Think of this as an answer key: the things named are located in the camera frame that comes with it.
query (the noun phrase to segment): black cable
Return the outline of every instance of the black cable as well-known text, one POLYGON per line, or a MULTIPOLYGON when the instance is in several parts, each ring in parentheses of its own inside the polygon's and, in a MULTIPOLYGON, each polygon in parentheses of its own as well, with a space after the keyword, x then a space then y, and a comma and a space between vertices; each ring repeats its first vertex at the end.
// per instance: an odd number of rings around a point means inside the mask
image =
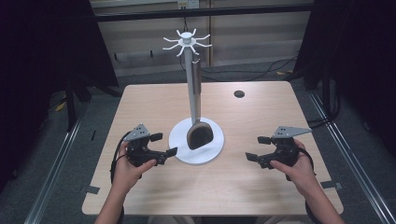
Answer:
MULTIPOLYGON (((125 155, 122 155, 120 157, 117 158, 117 156, 119 155, 119 150, 120 150, 120 146, 123 142, 123 139, 129 134, 130 132, 126 133, 121 140, 119 141, 119 144, 117 145, 116 151, 114 152, 114 156, 113 156, 113 161, 111 162, 111 168, 110 168, 110 181, 111 184, 113 184, 113 179, 114 179, 114 174, 116 172, 116 166, 117 166, 117 161, 119 160, 119 158, 124 157, 125 155)), ((124 218, 124 208, 122 207, 121 213, 120 213, 120 217, 119 220, 117 221, 117 224, 122 224, 124 218)))
MULTIPOLYGON (((292 61, 295 61, 297 57, 298 56, 294 56, 291 59, 282 59, 282 60, 278 60, 276 62, 273 62, 273 63, 270 64, 270 66, 268 67, 268 69, 265 72, 263 72, 263 71, 242 71, 242 70, 228 70, 228 71, 214 71, 214 72, 212 72, 212 71, 206 71, 204 69, 201 69, 201 71, 203 71, 205 73, 208 73, 208 74, 217 74, 217 73, 261 73, 257 77, 253 77, 251 79, 243 80, 243 81, 253 81, 253 80, 255 80, 255 79, 259 78, 259 77, 262 77, 262 76, 264 76, 264 75, 266 75, 266 74, 268 74, 270 72, 274 72, 274 71, 286 66, 288 63, 290 63, 292 61), (282 64, 281 66, 272 69, 272 67, 276 63, 280 63, 282 61, 286 61, 286 62, 284 64, 282 64)), ((207 77, 207 76, 202 76, 202 77, 210 79, 210 80, 213 80, 213 81, 217 81, 217 82, 227 82, 226 80, 219 80, 219 79, 216 79, 216 78, 213 78, 213 77, 207 77)))
POLYGON ((340 99, 340 93, 339 90, 337 88, 337 85, 335 84, 335 93, 334 93, 334 97, 333 97, 333 107, 332 107, 332 112, 330 115, 327 115, 325 118, 323 119, 313 119, 313 120, 309 120, 308 123, 317 123, 319 122, 319 124, 315 124, 310 126, 311 129, 323 126, 329 122, 334 121, 340 111, 340 107, 341 107, 341 99, 340 99))
POLYGON ((179 62, 180 62, 181 68, 182 68, 184 71, 186 71, 186 69, 183 67, 183 64, 181 63, 181 55, 180 55, 180 57, 178 57, 178 60, 179 60, 179 62))
POLYGON ((319 60, 315 60, 311 63, 309 63, 307 66, 305 66, 304 68, 298 70, 298 71, 293 71, 293 73, 291 73, 289 76, 283 78, 284 81, 292 81, 294 79, 300 78, 304 75, 304 71, 312 66, 314 66, 316 63, 318 63, 319 60))
POLYGON ((61 104, 65 103, 65 102, 66 102, 66 96, 64 98, 62 98, 61 100, 57 101, 56 103, 50 105, 49 108, 53 108, 55 106, 58 106, 58 105, 61 105, 61 104))
POLYGON ((184 32, 188 32, 189 31, 189 27, 187 26, 187 19, 184 18, 184 28, 183 28, 184 32))
MULTIPOLYGON (((308 157, 308 159, 309 159, 309 161, 311 162, 311 165, 312 165, 312 170, 314 171, 314 160, 312 160, 311 155, 309 155, 309 153, 308 153, 305 149, 303 149, 303 148, 297 147, 297 149, 298 149, 299 152, 304 153, 305 156, 308 157)), ((321 224, 321 222, 318 220, 318 218, 315 217, 314 213, 312 212, 311 208, 309 207, 309 205, 308 205, 308 203, 307 203, 306 201, 305 201, 305 211, 306 211, 306 214, 308 215, 308 217, 309 217, 315 224, 321 224)))

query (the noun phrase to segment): gray floor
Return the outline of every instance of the gray floor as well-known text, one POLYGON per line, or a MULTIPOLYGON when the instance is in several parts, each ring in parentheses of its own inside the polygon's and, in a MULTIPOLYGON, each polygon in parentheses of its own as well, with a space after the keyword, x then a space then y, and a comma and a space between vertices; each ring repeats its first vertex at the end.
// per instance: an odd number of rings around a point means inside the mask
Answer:
MULTIPOLYGON (((221 73, 203 73, 203 81, 247 81, 261 73, 242 71, 265 71, 269 63, 240 64, 211 68, 211 71, 221 73)), ((281 68, 281 71, 292 69, 293 63, 281 68)), ((255 81, 280 80, 283 76, 271 72, 255 81)), ((147 74, 140 76, 120 77, 122 91, 126 85, 144 83, 178 83, 185 82, 183 71, 147 74)), ((304 89, 302 79, 293 80, 291 85, 304 111, 307 120, 319 118, 310 93, 304 89)), ((92 99, 87 104, 76 102, 78 111, 84 111, 78 134, 70 151, 65 157, 64 165, 56 179, 53 190, 42 215, 38 216, 40 223, 93 223, 95 217, 86 216, 81 212, 85 198, 84 187, 89 186, 92 175, 106 140, 109 127, 113 120, 120 98, 115 98, 90 88, 92 99)), ((49 105, 54 105, 63 93, 52 97, 49 105)), ((393 213, 396 211, 396 159, 386 151, 381 140, 375 133, 367 132, 362 119, 353 106, 342 97, 342 106, 335 123, 349 143, 351 151, 359 160, 366 174, 370 177, 380 196, 393 213)), ((35 202, 37 195, 50 173, 51 166, 58 155, 66 137, 66 110, 55 112, 49 108, 48 119, 35 144, 35 150, 19 170, 17 179, 8 182, 0 195, 0 223, 23 223, 35 202)), ((383 223, 367 198, 361 184, 347 164, 343 154, 334 142, 326 126, 313 131, 332 180, 341 182, 344 186, 338 193, 345 207, 342 217, 347 223, 383 223)), ((252 217, 205 217, 204 223, 252 223, 252 217)), ((145 223, 146 217, 126 217, 124 223, 145 223)))

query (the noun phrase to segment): wooden table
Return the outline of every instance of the wooden table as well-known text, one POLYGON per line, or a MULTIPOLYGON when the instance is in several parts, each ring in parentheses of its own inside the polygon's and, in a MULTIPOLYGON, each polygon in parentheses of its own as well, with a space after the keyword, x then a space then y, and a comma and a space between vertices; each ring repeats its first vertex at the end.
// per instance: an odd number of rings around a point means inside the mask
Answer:
MULTIPOLYGON (((245 152, 272 153, 275 146, 257 142, 271 136, 278 126, 307 128, 304 114, 289 82, 230 82, 202 84, 202 116, 214 120, 224 132, 224 147, 212 162, 191 166, 169 158, 153 167, 131 189, 124 209, 143 216, 265 216, 306 214, 304 198, 292 182, 277 170, 261 169, 247 161, 245 152), (233 93, 243 91, 245 97, 233 93)), ((153 150, 169 148, 169 133, 189 118, 187 84, 128 86, 110 128, 91 185, 98 194, 87 193, 85 214, 99 214, 110 190, 109 167, 121 137, 139 123, 163 140, 149 143, 153 150)), ((295 137, 302 141, 315 163, 319 182, 331 180, 311 133, 295 137)), ((343 205, 334 188, 324 190, 339 213, 343 205)))

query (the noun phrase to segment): human hand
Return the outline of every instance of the human hand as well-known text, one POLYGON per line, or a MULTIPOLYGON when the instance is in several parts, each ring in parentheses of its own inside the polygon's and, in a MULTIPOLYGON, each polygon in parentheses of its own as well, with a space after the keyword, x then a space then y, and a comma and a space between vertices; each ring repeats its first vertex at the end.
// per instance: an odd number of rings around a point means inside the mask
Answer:
MULTIPOLYGON (((305 146, 300 141, 294 139, 294 143, 297 147, 305 149, 305 146)), ((270 161, 271 165, 274 166, 278 171, 288 175, 291 181, 296 186, 297 190, 305 196, 307 192, 312 189, 319 187, 318 181, 315 178, 315 173, 312 168, 311 161, 302 152, 298 155, 297 162, 292 166, 285 165, 279 161, 270 161)))
POLYGON ((139 177, 147 170, 151 169, 156 163, 155 160, 143 163, 139 167, 133 166, 126 157, 127 142, 123 142, 120 146, 119 156, 117 160, 116 172, 114 174, 112 189, 117 192, 127 194, 129 190, 136 184, 139 177))

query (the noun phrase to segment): wire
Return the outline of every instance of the wire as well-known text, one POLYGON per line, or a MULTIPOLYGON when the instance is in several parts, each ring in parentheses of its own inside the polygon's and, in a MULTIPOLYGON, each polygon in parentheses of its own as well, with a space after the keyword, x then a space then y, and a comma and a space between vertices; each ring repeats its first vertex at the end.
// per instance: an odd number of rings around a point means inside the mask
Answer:
POLYGON ((189 31, 189 27, 187 26, 187 20, 186 18, 184 18, 184 28, 183 28, 184 32, 188 32, 189 31))
POLYGON ((304 68, 300 69, 299 71, 293 71, 292 74, 290 74, 289 76, 283 78, 283 80, 284 80, 284 81, 290 82, 290 81, 292 81, 292 80, 294 80, 294 79, 297 79, 297 78, 302 77, 302 76, 304 75, 304 72, 305 72, 306 69, 311 68, 312 66, 314 66, 314 65, 315 65, 316 63, 318 63, 318 62, 319 62, 319 60, 315 60, 315 61, 309 63, 309 64, 308 64, 307 66, 305 66, 304 68))
POLYGON ((179 60, 179 62, 180 62, 180 66, 181 66, 181 68, 182 68, 184 71, 186 71, 186 69, 183 67, 183 64, 181 63, 181 56, 180 56, 180 57, 178 57, 178 60, 179 60))
POLYGON ((122 157, 126 156, 126 154, 123 154, 122 156, 118 157, 116 161, 119 161, 122 157))
POLYGON ((53 107, 55 107, 55 106, 58 106, 58 105, 61 105, 61 104, 65 103, 65 102, 66 102, 66 97, 67 97, 67 96, 65 96, 65 97, 62 98, 61 100, 57 101, 56 103, 50 105, 49 108, 53 108, 53 107))
POLYGON ((339 114, 340 107, 341 107, 340 93, 337 88, 337 85, 335 84, 335 93, 334 93, 334 97, 333 97, 333 106, 332 106, 331 114, 329 116, 325 117, 324 119, 309 120, 308 123, 317 123, 318 122, 318 124, 312 125, 309 128, 315 129, 317 127, 323 126, 323 125, 335 120, 339 114))
POLYGON ((129 134, 130 132, 126 133, 121 140, 119 141, 119 144, 117 145, 117 148, 114 152, 114 156, 113 156, 113 161, 111 162, 111 167, 110 167, 110 181, 111 183, 113 183, 113 178, 114 178, 114 174, 116 172, 116 166, 117 166, 117 156, 119 155, 119 150, 120 150, 120 146, 123 142, 123 139, 129 134))
MULTIPOLYGON (((257 74, 257 73, 260 73, 259 76, 244 80, 244 81, 252 81, 252 80, 255 80, 255 79, 259 78, 259 77, 263 77, 263 76, 265 76, 266 74, 268 74, 270 72, 274 72, 274 71, 286 66, 288 63, 290 63, 292 61, 295 61, 297 57, 298 56, 294 56, 291 59, 282 59, 282 60, 278 60, 276 62, 273 62, 273 63, 270 64, 270 66, 268 67, 268 69, 265 72, 263 72, 263 71, 243 71, 243 70, 226 70, 226 71, 213 71, 212 72, 212 71, 206 71, 205 69, 201 69, 201 71, 203 71, 205 73, 208 73, 208 74, 219 74, 219 73, 252 73, 252 74, 257 74), (284 62, 284 61, 286 61, 286 62, 284 64, 280 65, 279 67, 274 68, 274 69, 272 68, 276 63, 280 63, 280 62, 284 62)), ((213 78, 213 77, 207 77, 207 76, 202 76, 202 77, 210 79, 210 80, 213 80, 213 81, 218 81, 218 82, 227 82, 228 81, 228 80, 220 80, 220 79, 216 79, 216 78, 213 78)))

